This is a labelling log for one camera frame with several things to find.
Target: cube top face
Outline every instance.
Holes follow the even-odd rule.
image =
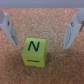
[[[27,38],[21,55],[42,57],[45,52],[45,46],[45,39]]]

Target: toy block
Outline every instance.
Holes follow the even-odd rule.
[[[21,55],[25,65],[45,67],[46,39],[27,38]]]

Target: speckled tabletop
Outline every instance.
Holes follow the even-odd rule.
[[[69,49],[63,39],[77,10],[0,9],[8,13],[18,34],[15,47],[0,31],[0,84],[84,84],[84,29]],[[26,38],[47,40],[45,68],[25,66],[21,57]]]

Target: cork board surface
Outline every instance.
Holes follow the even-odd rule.
[[[0,84],[84,84],[84,29],[69,49],[63,39],[77,10],[70,8],[0,9],[8,13],[18,34],[15,47],[0,31]],[[21,57],[26,38],[47,40],[45,68],[25,66]]]

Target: yellow-green block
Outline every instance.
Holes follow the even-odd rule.
[[[46,39],[27,38],[21,55],[25,65],[45,67]]]

